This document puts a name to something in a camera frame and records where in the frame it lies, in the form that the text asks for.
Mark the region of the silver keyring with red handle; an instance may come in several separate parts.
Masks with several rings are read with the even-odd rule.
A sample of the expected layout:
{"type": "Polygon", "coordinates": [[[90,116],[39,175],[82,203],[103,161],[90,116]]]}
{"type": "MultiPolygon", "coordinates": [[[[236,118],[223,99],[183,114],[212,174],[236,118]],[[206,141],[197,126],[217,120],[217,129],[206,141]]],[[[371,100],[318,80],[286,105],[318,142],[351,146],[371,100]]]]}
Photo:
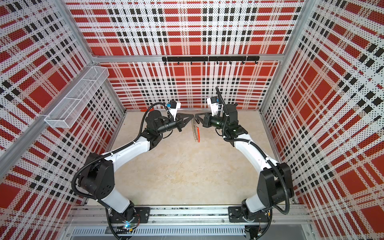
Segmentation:
{"type": "Polygon", "coordinates": [[[196,122],[195,119],[192,119],[192,131],[193,131],[193,136],[194,136],[194,139],[197,143],[200,142],[200,131],[199,131],[199,127],[198,127],[198,124],[196,122]]]}

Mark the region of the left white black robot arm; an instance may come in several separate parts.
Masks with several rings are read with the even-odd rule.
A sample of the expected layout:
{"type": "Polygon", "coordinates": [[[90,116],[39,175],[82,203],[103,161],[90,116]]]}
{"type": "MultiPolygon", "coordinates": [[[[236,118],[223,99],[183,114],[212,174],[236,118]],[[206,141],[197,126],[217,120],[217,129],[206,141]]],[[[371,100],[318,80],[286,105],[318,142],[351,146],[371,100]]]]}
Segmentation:
{"type": "Polygon", "coordinates": [[[115,172],[135,157],[153,150],[163,139],[164,133],[179,132],[194,118],[179,113],[180,103],[154,103],[144,113],[138,135],[131,142],[104,154],[90,154],[85,165],[71,181],[72,191],[81,197],[93,199],[122,221],[132,222],[138,215],[135,205],[124,197],[115,186],[115,172]],[[166,115],[154,108],[164,107],[166,115]]]}

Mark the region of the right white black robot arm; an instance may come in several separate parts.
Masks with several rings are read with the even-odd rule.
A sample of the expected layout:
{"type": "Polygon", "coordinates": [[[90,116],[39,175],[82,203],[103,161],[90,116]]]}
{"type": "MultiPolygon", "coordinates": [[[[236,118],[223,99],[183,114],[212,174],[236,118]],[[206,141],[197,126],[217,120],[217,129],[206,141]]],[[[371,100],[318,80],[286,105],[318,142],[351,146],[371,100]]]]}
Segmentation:
{"type": "Polygon", "coordinates": [[[240,213],[234,217],[252,222],[261,213],[270,218],[273,210],[287,215],[294,193],[291,168],[266,154],[240,125],[237,105],[226,104],[219,88],[216,93],[207,99],[211,112],[196,114],[196,121],[204,128],[221,130],[223,140],[240,151],[259,175],[256,194],[242,201],[240,213]]]}

